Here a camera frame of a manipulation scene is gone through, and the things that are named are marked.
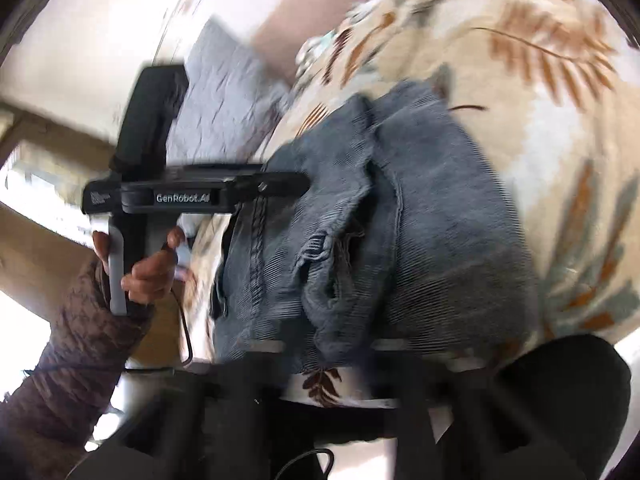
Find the brown patterned sleeve forearm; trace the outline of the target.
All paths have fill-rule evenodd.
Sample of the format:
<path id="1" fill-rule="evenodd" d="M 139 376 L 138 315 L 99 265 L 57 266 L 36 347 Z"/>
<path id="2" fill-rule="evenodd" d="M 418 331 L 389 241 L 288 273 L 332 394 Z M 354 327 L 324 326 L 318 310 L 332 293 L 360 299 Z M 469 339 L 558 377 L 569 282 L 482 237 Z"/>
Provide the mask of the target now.
<path id="1" fill-rule="evenodd" d="M 64 479 L 85 457 L 153 313 L 112 315 L 102 263 L 87 262 L 58 309 L 36 369 L 1 402 L 3 479 Z"/>

